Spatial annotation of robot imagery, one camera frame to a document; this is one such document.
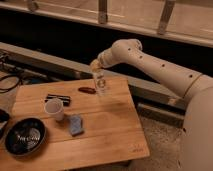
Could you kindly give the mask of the white gripper wrist block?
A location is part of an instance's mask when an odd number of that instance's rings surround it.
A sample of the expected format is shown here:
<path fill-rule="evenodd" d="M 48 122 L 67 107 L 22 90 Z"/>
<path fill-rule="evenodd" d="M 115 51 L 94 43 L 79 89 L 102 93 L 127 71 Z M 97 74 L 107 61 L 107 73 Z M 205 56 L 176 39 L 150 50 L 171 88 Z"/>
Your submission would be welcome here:
<path fill-rule="evenodd" d="M 105 50 L 98 55 L 98 59 L 94 59 L 90 63 L 90 69 L 93 72 L 98 72 L 101 69 L 101 66 L 103 68 L 109 68 L 112 67 L 113 65 L 114 65 L 114 58 L 112 52 L 110 50 Z"/>

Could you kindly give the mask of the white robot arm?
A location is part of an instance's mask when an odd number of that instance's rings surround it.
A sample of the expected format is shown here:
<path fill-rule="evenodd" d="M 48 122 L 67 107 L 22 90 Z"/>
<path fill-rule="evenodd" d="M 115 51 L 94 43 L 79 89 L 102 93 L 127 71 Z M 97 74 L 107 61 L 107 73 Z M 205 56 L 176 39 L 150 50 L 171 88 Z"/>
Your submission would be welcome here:
<path fill-rule="evenodd" d="M 187 103 L 177 171 L 213 171 L 213 77 L 148 55 L 138 39 L 120 39 L 91 63 L 93 72 L 126 63 Z"/>

